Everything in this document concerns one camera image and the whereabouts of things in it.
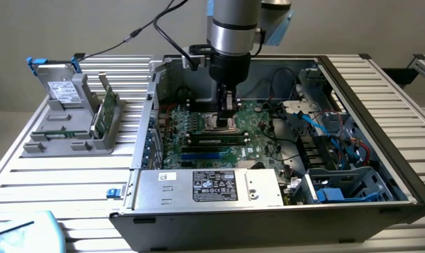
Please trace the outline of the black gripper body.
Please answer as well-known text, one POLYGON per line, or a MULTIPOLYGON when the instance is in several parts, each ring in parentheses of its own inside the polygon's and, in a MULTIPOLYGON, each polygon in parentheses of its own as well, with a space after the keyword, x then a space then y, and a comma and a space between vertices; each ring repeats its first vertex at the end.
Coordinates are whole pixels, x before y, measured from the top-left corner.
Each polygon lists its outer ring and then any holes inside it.
POLYGON ((248 79, 250 60, 250 53, 240 56, 214 54, 210 57, 210 77, 219 84, 225 84, 227 87, 237 87, 248 79))

